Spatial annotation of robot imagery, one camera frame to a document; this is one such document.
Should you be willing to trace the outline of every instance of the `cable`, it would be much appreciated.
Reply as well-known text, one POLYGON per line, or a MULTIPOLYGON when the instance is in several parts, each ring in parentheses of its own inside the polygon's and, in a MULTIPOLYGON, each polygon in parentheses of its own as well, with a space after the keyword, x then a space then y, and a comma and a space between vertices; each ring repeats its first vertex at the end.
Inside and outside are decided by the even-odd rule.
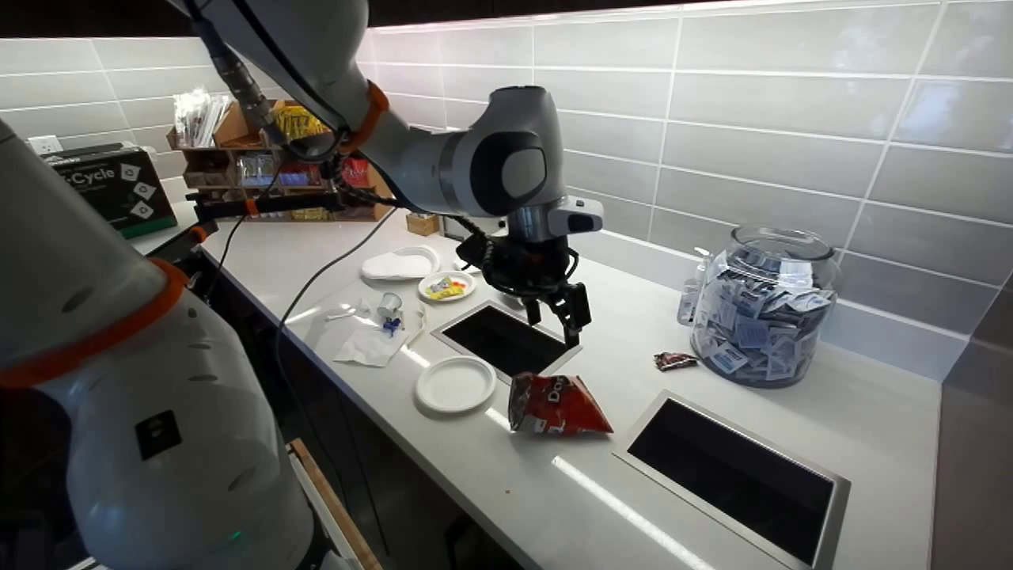
MULTIPOLYGON (((271 181, 260 186, 260 193, 275 190, 280 178, 281 178, 281 165, 275 169, 271 181)), ((231 224, 231 232, 226 236, 226 246, 222 246, 222 257, 219 257, 219 273, 214 273, 208 291, 202 296, 205 304, 213 304, 213 296, 214 296, 214 290, 219 290, 219 282, 222 282, 222 273, 226 273, 226 260, 229 260, 231 242, 235 242, 235 236, 242 232, 242 224, 244 224, 247 219, 251 219, 251 216, 242 216, 242 219, 231 224)))
MULTIPOLYGON (((390 211, 390 213, 371 228, 371 236, 364 236, 351 252, 346 252, 343 257, 324 262, 324 266, 302 284, 302 291, 290 298, 290 304, 285 307, 285 315, 281 315, 281 319, 280 319, 280 328, 275 328, 271 359, 275 359, 275 367, 280 367, 280 382, 288 388, 288 393, 290 393, 290 398, 295 398, 295 407, 299 407, 299 416, 304 418, 308 432, 313 433, 313 442, 317 442, 319 447, 324 447, 324 439, 319 439, 319 432, 317 432, 317 423, 313 423, 313 416, 308 412, 308 407, 304 407, 304 398, 299 395, 299 389, 288 383, 288 373, 285 373, 285 366, 281 366, 281 333, 285 333, 285 322, 288 322, 290 311, 295 311, 299 302, 313 290, 313 282, 317 282, 324 273, 330 273, 332 266, 339 266, 343 260, 347 260, 351 253, 357 253, 364 245, 371 245, 375 236, 390 223, 393 213, 395 213, 395 211, 390 211)), ((351 455, 355 455, 355 466, 357 466, 357 472, 360 472, 360 483, 364 483, 364 488, 369 488, 369 505, 371 505, 371 512, 375 512, 375 521, 378 521, 383 550, 390 556, 390 543, 385 543, 385 534, 383 534, 383 523, 379 523, 379 511, 378 511, 378 501, 375 501, 375 486, 371 486, 371 478, 364 477, 369 470, 364 470, 364 464, 360 464, 360 455, 357 455, 355 426, 347 429, 347 445, 351 445, 351 455)))

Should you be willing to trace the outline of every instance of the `food package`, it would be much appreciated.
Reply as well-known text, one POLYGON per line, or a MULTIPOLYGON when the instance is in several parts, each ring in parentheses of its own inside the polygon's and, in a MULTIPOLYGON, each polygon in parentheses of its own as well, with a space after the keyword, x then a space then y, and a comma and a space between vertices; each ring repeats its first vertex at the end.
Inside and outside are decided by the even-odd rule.
POLYGON ((580 376, 518 373, 509 388, 517 433, 601 439, 611 433, 596 395, 580 376))

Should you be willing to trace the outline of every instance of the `white robot body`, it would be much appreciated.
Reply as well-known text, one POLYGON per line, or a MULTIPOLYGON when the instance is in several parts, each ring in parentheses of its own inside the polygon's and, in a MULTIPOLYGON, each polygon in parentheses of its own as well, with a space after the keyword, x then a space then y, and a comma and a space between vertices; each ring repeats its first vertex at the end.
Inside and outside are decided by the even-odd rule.
MULTIPOLYGON (((149 307, 169 276, 0 121, 0 388, 149 307)), ((313 517, 244 347, 190 291, 35 382, 74 426, 66 491, 108 568, 299 568, 313 517)))
POLYGON ((244 347, 202 302, 74 376, 66 491, 108 568, 299 568, 313 517, 244 347))

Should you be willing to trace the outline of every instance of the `kitchen counter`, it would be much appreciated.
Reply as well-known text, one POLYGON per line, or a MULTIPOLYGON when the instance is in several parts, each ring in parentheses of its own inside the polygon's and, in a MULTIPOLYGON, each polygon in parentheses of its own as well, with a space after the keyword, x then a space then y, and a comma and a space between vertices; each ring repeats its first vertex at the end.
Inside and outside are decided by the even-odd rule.
MULTIPOLYGON (((229 224, 205 242, 219 260, 229 224)), ((317 266, 347 252, 369 223, 247 223, 231 245, 229 276, 270 316, 288 307, 317 266)), ((661 395, 722 423, 851 483, 836 570, 924 570, 936 460, 940 388, 880 363, 820 347, 811 373, 787 389, 746 389, 705 367, 658 373, 657 353, 687 353, 677 328, 677 291, 582 260, 591 316, 575 353, 551 372, 580 373, 614 426, 611 442, 529 442, 509 433, 508 376, 484 412, 432 418, 414 407, 414 382, 440 359, 460 355, 434 330, 503 298, 480 284, 460 304, 420 304, 414 284, 375 290, 357 266, 383 252, 427 245, 442 260, 454 242, 414 239, 401 216, 326 273, 290 315, 295 341, 336 389, 347 393, 454 501, 490 536, 543 568, 714 568, 775 570, 743 536, 683 505, 631 464, 624 445, 661 395), (395 291, 417 337, 383 372, 336 366, 317 319, 339 304, 395 291)))

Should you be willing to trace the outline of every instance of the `small white plate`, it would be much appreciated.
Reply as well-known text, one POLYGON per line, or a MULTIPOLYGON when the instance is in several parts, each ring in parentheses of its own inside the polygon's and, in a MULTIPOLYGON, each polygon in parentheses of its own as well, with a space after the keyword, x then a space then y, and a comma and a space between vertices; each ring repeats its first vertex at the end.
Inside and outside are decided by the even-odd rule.
POLYGON ((385 252, 360 262, 360 276, 371 282, 417 282, 440 266, 434 246, 385 252))
POLYGON ((432 304, 456 304, 456 302, 470 298, 475 290, 477 284, 470 273, 427 276, 417 282, 417 296, 432 304))
POLYGON ((417 407, 440 416, 480 409, 494 393, 497 372, 477 359, 438 363, 414 383, 417 407))

